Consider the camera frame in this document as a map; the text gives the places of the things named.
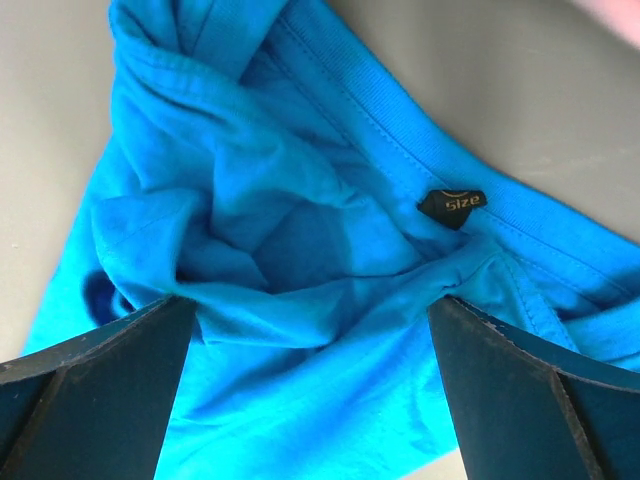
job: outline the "neckline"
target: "neckline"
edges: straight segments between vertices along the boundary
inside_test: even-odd
[[[604,306],[640,294],[636,244],[477,159],[324,2],[289,2],[266,42],[331,123],[415,203],[432,189],[482,190],[489,205],[463,232],[517,238],[505,245],[515,256]]]

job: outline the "size label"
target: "size label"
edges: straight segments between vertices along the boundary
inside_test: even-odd
[[[418,204],[418,210],[445,227],[458,230],[474,208],[485,205],[487,197],[480,190],[432,190]]]

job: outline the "wrinkled fabric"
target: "wrinkled fabric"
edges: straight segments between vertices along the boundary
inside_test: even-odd
[[[456,446],[455,295],[640,369],[640,249],[440,130],[320,0],[116,0],[113,137],[25,353],[198,302],[158,479],[395,479]],[[432,189],[482,190],[459,231]]]

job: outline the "stitching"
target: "stitching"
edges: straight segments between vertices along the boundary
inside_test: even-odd
[[[531,303],[531,298],[530,297],[525,297],[522,293],[521,287],[520,287],[520,282],[517,280],[516,278],[516,274],[513,271],[513,268],[511,267],[511,265],[509,265],[509,262],[506,261],[504,258],[502,258],[502,256],[499,257],[500,258],[500,264],[506,268],[507,272],[509,273],[509,275],[511,276],[511,279],[513,280],[513,283],[516,286],[516,291],[518,293],[518,296],[520,297],[520,303],[523,305],[525,312],[527,314],[527,317],[529,317],[529,320],[531,321],[531,326],[533,327],[533,329],[535,330],[536,334],[541,337],[540,335],[540,329],[538,327],[538,324],[536,322],[536,320],[534,320],[533,315],[531,313],[530,310],[530,303]],[[551,308],[551,306],[547,303],[546,299],[544,297],[542,297],[541,295],[535,294],[535,298],[538,299],[539,301],[541,300],[545,306],[549,309],[550,312],[553,312],[553,309]],[[563,329],[560,328],[559,333],[562,335],[564,341],[566,342],[567,345],[575,345],[574,341],[569,338],[568,333]]]
[[[135,229],[133,232],[129,233],[129,235],[127,235],[124,238],[119,239],[117,242],[111,243],[109,244],[109,246],[107,247],[107,255],[109,259],[111,259],[114,255],[114,248],[121,245],[122,243],[126,242],[127,240],[131,239],[132,237],[138,235],[140,232],[142,232],[143,230],[145,230],[146,228],[150,227],[151,225],[164,220],[166,218],[172,217],[175,214],[177,214],[178,212],[180,212],[181,210],[183,210],[183,207],[180,206],[178,208],[176,208],[175,210],[172,210],[171,212],[167,212],[164,215],[161,215],[160,217],[154,218],[153,220],[148,221],[147,223],[145,223],[144,225],[141,225],[140,227],[138,227],[137,229]]]
[[[162,71],[168,71],[168,72],[176,72],[176,71],[180,71],[182,73],[184,73],[185,75],[189,75],[191,77],[194,78],[198,78],[195,75],[193,75],[194,73],[197,74],[204,74],[204,75],[211,75],[212,73],[215,74],[215,70],[211,69],[210,67],[208,67],[207,65],[204,64],[200,64],[197,62],[192,62],[192,65],[196,68],[191,69],[190,71],[186,71],[183,70],[181,67],[185,62],[181,62],[181,58],[177,58],[177,59],[173,59],[168,65],[156,65],[153,63],[149,63],[148,61],[146,61],[144,58],[142,57],[137,57],[135,55],[131,55],[132,57],[134,57],[137,61],[139,61],[140,63],[151,67],[153,69],[156,70],[162,70]],[[267,121],[267,119],[265,119],[265,117],[261,117],[259,114],[256,114],[255,112],[252,111],[247,111],[246,109],[243,110],[239,110],[237,108],[236,105],[232,105],[226,102],[223,102],[219,96],[217,96],[215,93],[211,93],[211,92],[207,92],[207,93],[202,93],[202,94],[195,94],[191,91],[191,89],[189,88],[188,85],[184,86],[184,87],[177,87],[175,85],[167,85],[163,82],[159,82],[157,78],[154,78],[153,73],[141,73],[141,72],[132,72],[132,75],[134,76],[134,78],[140,80],[142,83],[141,85],[137,85],[138,88],[141,88],[142,90],[151,90],[153,92],[156,92],[158,94],[167,92],[167,93],[177,93],[180,95],[188,95],[190,100],[196,101],[196,102],[207,102],[207,103],[212,103],[212,100],[215,100],[215,105],[217,107],[221,107],[221,108],[226,108],[229,110],[233,110],[235,115],[238,118],[241,118],[243,120],[247,120],[250,122],[259,122],[259,123],[265,123],[265,121]],[[233,86],[233,87],[237,87],[237,84],[232,84],[231,82],[229,82],[229,86]],[[171,102],[171,103],[175,103],[174,100],[172,99],[166,99],[163,98],[163,101],[166,102]],[[204,108],[206,107],[194,107],[194,106],[187,106],[186,108],[189,109],[194,109],[197,110],[198,112],[200,112],[203,116],[211,116],[212,114],[206,110],[204,110]]]
[[[144,55],[141,55],[138,52],[128,51],[127,56],[135,59],[137,62],[142,63],[143,65],[146,65],[147,67],[151,67],[156,70],[164,70],[164,71],[181,70],[182,71],[182,67],[185,63],[190,63],[189,72],[185,72],[185,73],[192,74],[194,70],[196,70],[197,72],[207,72],[210,70],[208,66],[206,66],[205,64],[196,62],[191,57],[177,56],[173,52],[169,52],[170,60],[167,60],[167,59],[161,60],[159,59],[159,57],[161,56],[161,52],[153,52],[151,56],[158,59],[157,62],[149,60]]]
[[[564,286],[569,287],[570,290],[573,290],[574,293],[576,293],[579,297],[588,300],[592,303],[598,303],[598,300],[596,298],[593,298],[589,293],[584,293],[580,291],[580,288],[576,285],[574,285],[573,283],[571,283],[568,280],[563,279],[562,277],[560,277],[559,275],[556,275],[555,273],[549,272],[548,270],[546,270],[545,268],[541,267],[540,265],[538,265],[537,263],[524,258],[522,255],[517,255],[514,254],[514,257],[516,259],[518,259],[518,261],[527,264],[528,266],[530,266],[531,268],[534,268],[542,273],[544,273],[545,275],[548,275],[549,277],[551,277],[553,280],[556,280],[560,283],[562,283]]]
[[[266,48],[267,53],[269,55],[269,57],[271,57],[271,59],[274,61],[274,63],[276,63],[276,65],[278,66],[278,68],[280,68],[280,70],[288,77],[290,78],[295,87],[305,96],[306,99],[309,100],[309,102],[311,102],[313,104],[314,107],[316,107],[320,113],[322,114],[322,116],[325,118],[325,120],[327,120],[337,131],[338,133],[344,138],[344,140],[348,141],[349,144],[355,148],[360,155],[362,155],[363,158],[368,159],[367,155],[365,154],[364,151],[362,151],[362,149],[360,148],[359,145],[356,144],[356,142],[353,141],[353,138],[351,138],[351,136],[345,131],[344,128],[342,128],[342,126],[340,126],[339,123],[337,123],[333,117],[331,115],[329,115],[329,113],[325,110],[325,108],[320,105],[316,99],[311,96],[308,91],[302,86],[300,85],[298,82],[296,82],[294,80],[293,77],[293,72],[291,72],[291,70],[289,70],[289,68],[287,68],[284,63],[281,62],[280,57],[277,56],[277,54],[271,49],[271,48]],[[415,194],[415,192],[411,191],[411,188],[406,185],[406,183],[404,183],[402,180],[400,180],[398,177],[396,177],[393,173],[391,173],[390,171],[388,171],[386,168],[384,168],[382,165],[377,165],[379,167],[379,169],[382,171],[382,173],[384,173],[387,177],[389,177],[389,179],[391,179],[393,182],[398,183],[399,185],[402,186],[402,189],[411,193],[412,197],[417,196],[417,194]]]
[[[280,24],[283,27],[283,31],[285,34],[287,34],[287,36],[294,41],[294,43],[299,47],[300,51],[311,61],[313,62],[320,71],[322,71],[322,73],[325,75],[326,79],[329,80],[330,82],[332,82],[334,84],[335,87],[337,87],[337,89],[340,91],[340,93],[345,97],[345,99],[352,104],[353,106],[355,106],[356,110],[358,111],[358,113],[360,115],[363,116],[363,118],[365,119],[365,121],[371,125],[377,132],[379,132],[381,134],[381,136],[394,148],[394,150],[398,151],[404,158],[408,159],[411,163],[411,165],[413,165],[418,171],[420,171],[421,173],[427,173],[428,175],[430,175],[432,178],[437,179],[438,181],[440,181],[443,185],[447,186],[446,182],[442,181],[438,176],[434,175],[431,171],[428,170],[428,168],[426,168],[423,164],[421,164],[420,162],[418,162],[415,158],[413,158],[412,156],[410,156],[404,149],[402,149],[402,147],[400,147],[397,144],[397,141],[388,134],[388,132],[382,130],[382,128],[376,123],[374,122],[371,117],[368,115],[368,112],[366,112],[366,110],[364,110],[356,101],[355,99],[352,98],[352,96],[349,94],[349,92],[347,92],[344,88],[342,88],[339,84],[336,84],[336,82],[334,82],[330,76],[330,74],[327,72],[327,70],[322,66],[321,62],[319,62],[316,58],[315,58],[315,54],[313,52],[311,52],[308,47],[302,42],[302,40],[300,40],[297,35],[293,32],[292,28],[290,27],[290,25],[286,22],[285,19],[283,19],[282,17],[278,18],[277,21],[278,24]],[[279,60],[277,61],[278,65],[282,68],[282,61]],[[290,76],[290,79],[300,87],[298,81],[296,81],[296,78],[293,77],[292,75]],[[309,94],[308,91],[305,90],[306,93],[306,97],[312,101],[312,103],[314,105],[317,106],[317,103],[315,102],[315,100],[312,100],[313,96]],[[320,109],[322,111],[322,114],[325,116],[325,118],[327,117],[327,112],[324,109]],[[332,121],[332,119],[330,118],[326,118],[328,121],[330,121],[332,123],[332,125],[334,125],[334,121]],[[355,148],[358,149],[358,151],[361,152],[361,150],[356,147],[355,142],[353,142],[353,139],[351,139],[342,129],[340,129],[341,134],[346,136],[347,139],[349,139],[351,141],[351,143],[353,144],[353,146]],[[386,175],[388,175],[388,172],[385,171],[385,169],[380,168],[381,171],[383,171],[383,173],[385,173]],[[391,176],[391,178],[394,181],[397,181],[397,178]],[[403,188],[404,190],[411,194],[413,196],[413,198],[417,198],[419,197],[419,195],[416,194],[416,192],[414,192],[412,189],[407,188],[407,185],[404,184],[403,182],[398,182]],[[488,212],[486,210],[480,210],[482,213],[482,215],[487,216],[492,223],[494,223],[497,227],[501,228],[504,231],[507,232],[512,232],[515,233],[521,240],[531,243],[536,247],[540,247],[546,251],[549,252],[550,255],[552,255],[553,257],[556,258],[560,258],[563,261],[570,261],[572,264],[574,264],[577,268],[583,270],[584,272],[591,274],[591,275],[596,275],[598,276],[601,280],[603,280],[604,282],[606,282],[607,284],[609,284],[612,288],[615,288],[616,290],[618,290],[620,293],[625,294],[628,298],[630,298],[632,295],[629,292],[628,289],[622,287],[621,285],[617,284],[613,279],[608,278],[607,276],[605,276],[602,272],[599,272],[598,270],[596,270],[595,268],[586,265],[580,261],[578,261],[577,259],[567,255],[567,254],[561,254],[560,252],[556,251],[555,249],[553,249],[551,246],[547,245],[546,243],[541,242],[538,239],[534,239],[528,235],[526,235],[524,232],[521,232],[520,230],[518,230],[517,228],[515,228],[513,225],[510,225],[508,223],[506,223],[504,220],[502,220],[499,217],[496,217],[494,214],[492,214],[491,212]],[[544,269],[541,266],[538,266],[538,268],[540,268],[541,270],[545,271],[546,273],[549,273],[546,269]],[[559,279],[556,278],[558,281],[560,281],[562,284],[564,284],[566,287],[570,288],[571,290],[576,290],[577,287],[575,287],[574,285],[569,284],[569,282],[565,281],[564,279]]]
[[[540,329],[538,328],[538,324],[534,320],[533,315],[531,314],[529,301],[525,299],[525,296],[522,293],[520,282],[516,280],[515,272],[510,268],[510,265],[505,260],[502,253],[497,252],[490,255],[476,269],[474,269],[474,271],[470,275],[467,275],[467,277],[459,285],[462,285],[468,282],[472,277],[474,277],[475,275],[478,275],[479,272],[485,270],[490,265],[495,265],[498,268],[501,268],[502,270],[506,270],[506,273],[511,277],[511,279],[513,280],[513,284],[515,285],[515,288],[516,288],[516,294],[520,299],[520,305],[522,305],[522,307],[524,308],[524,313],[529,319],[529,322],[531,323],[531,327],[534,333],[536,333],[537,336],[540,336]]]
[[[207,9],[207,13],[204,15],[204,20],[203,22],[200,24],[200,28],[198,29],[198,33],[196,34],[194,40],[193,40],[193,44],[191,45],[191,48],[189,49],[189,55],[193,55],[193,52],[196,51],[196,48],[198,47],[198,42],[200,41],[200,37],[202,37],[202,33],[205,30],[205,26],[207,25],[207,22],[210,20],[211,17],[211,11],[213,10],[213,4],[215,2],[211,1],[209,3],[209,8]]]

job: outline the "black label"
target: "black label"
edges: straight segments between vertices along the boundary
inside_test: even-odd
[[[486,204],[487,197],[479,190],[433,190],[418,205],[418,210],[445,227],[458,230],[474,208]]]

